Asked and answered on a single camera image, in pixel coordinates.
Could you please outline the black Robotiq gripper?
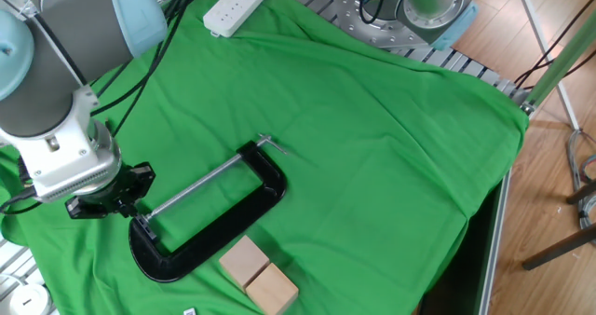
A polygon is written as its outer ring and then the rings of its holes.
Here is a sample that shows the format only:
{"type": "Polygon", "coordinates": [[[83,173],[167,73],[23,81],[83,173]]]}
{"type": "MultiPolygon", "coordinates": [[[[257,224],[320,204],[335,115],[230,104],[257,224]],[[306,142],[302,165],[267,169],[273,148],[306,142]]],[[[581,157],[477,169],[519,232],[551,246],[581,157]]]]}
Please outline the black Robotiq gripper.
{"type": "Polygon", "coordinates": [[[115,179],[96,193],[72,197],[65,202],[71,219],[104,218],[111,213],[130,217],[138,211],[136,198],[144,198],[156,174],[149,162],[134,167],[125,166],[115,179]]]}

